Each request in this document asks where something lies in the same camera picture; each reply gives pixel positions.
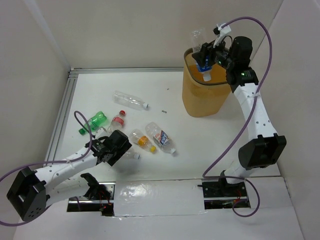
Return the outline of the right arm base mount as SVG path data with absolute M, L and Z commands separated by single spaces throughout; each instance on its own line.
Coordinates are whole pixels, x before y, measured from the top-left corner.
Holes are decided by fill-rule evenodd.
M 226 179 L 203 180 L 198 185 L 203 192 L 205 210 L 250 208 L 247 190 L 244 182 L 227 183 Z

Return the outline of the clear bottle blue label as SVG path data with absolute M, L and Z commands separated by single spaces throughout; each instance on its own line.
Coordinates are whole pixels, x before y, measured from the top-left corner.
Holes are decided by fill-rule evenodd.
M 191 32 L 191 42 L 192 42 L 192 53 L 195 54 L 199 52 L 202 48 L 202 44 L 206 42 L 206 30 L 205 28 L 200 28 Z M 208 82 L 211 80 L 211 71 L 213 66 L 208 64 L 208 59 L 205 59 L 205 65 L 202 67 L 195 60 L 195 65 L 197 70 L 202 74 L 203 81 Z

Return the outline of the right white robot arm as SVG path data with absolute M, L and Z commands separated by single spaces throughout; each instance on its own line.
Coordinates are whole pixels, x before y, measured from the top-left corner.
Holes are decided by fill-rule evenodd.
M 192 57 L 200 66 L 219 65 L 226 72 L 226 81 L 241 107 L 248 142 L 239 148 L 238 159 L 221 172 L 218 190 L 223 196 L 230 196 L 244 180 L 257 169 L 276 164 L 287 140 L 279 135 L 267 114 L 259 91 L 256 72 L 250 67 L 253 51 L 252 40 L 237 36 L 230 48 L 223 39 L 204 43 Z

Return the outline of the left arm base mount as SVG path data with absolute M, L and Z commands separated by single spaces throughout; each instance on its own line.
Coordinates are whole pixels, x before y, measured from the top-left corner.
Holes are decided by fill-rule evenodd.
M 99 190 L 90 196 L 76 196 L 68 199 L 68 213 L 100 213 L 104 217 L 113 217 L 115 182 L 100 182 L 106 191 Z

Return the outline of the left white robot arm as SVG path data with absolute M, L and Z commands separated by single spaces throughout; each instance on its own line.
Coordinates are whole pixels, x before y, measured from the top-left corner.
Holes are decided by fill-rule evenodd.
M 109 201 L 111 191 L 86 170 L 101 163 L 112 167 L 131 147 L 120 130 L 110 136 L 102 134 L 66 160 L 35 170 L 22 167 L 6 197 L 24 222 L 36 219 L 52 204 L 73 197 Z

